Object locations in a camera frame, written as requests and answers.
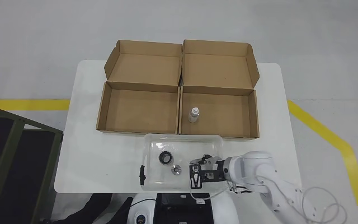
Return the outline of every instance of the yellow tape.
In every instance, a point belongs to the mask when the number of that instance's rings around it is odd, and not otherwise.
[[[351,182],[353,195],[356,199],[356,204],[358,205],[358,164],[353,148],[306,111],[298,107],[294,102],[288,100],[287,103],[291,114],[341,152]]]
[[[2,110],[68,110],[69,99],[0,99]],[[342,138],[334,134],[326,126],[288,100],[291,114],[314,130],[323,139],[336,147],[342,154],[352,191],[358,205],[358,164],[353,148]]]
[[[0,99],[2,110],[68,110],[69,99]]]

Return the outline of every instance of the plastic container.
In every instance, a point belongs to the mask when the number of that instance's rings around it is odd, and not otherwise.
[[[144,166],[143,190],[189,192],[189,163],[204,154],[222,158],[223,139],[220,136],[194,136],[175,134],[146,134],[142,165]],[[168,151],[173,155],[173,165],[181,167],[180,175],[172,174],[171,167],[160,163],[159,155]],[[202,189],[193,193],[217,192],[227,187],[226,181],[203,183]]]
[[[199,117],[199,108],[193,108],[189,112],[189,122],[194,123]]]

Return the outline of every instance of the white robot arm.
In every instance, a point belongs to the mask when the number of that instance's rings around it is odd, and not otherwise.
[[[282,223],[307,223],[317,220],[315,208],[303,200],[303,192],[284,181],[275,169],[272,156],[267,152],[249,152],[229,157],[224,161],[227,181],[260,193],[261,199]]]
[[[225,160],[204,155],[191,164],[191,189],[201,188],[205,182],[226,180],[232,183],[234,192],[238,184],[260,193],[264,203],[282,223],[299,224],[317,220],[315,208],[304,200],[301,189],[279,176],[268,152],[254,151]]]

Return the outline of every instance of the concrete floor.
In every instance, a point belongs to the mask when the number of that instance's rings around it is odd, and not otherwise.
[[[258,62],[281,66],[287,99],[358,155],[357,22],[354,0],[1,1],[0,97],[70,98],[78,62],[106,59],[118,39],[249,42]],[[67,116],[13,112],[59,129]],[[347,209],[347,223],[355,223],[340,153],[294,116],[291,123],[303,186],[329,189]],[[58,195],[53,217],[66,217],[88,198]]]

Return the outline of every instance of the open cardboard box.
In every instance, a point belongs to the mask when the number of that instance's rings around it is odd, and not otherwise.
[[[181,44],[117,42],[105,64],[97,130],[177,134]]]
[[[247,43],[185,40],[179,134],[258,138],[256,92],[260,75]],[[195,123],[188,120],[199,108]]]

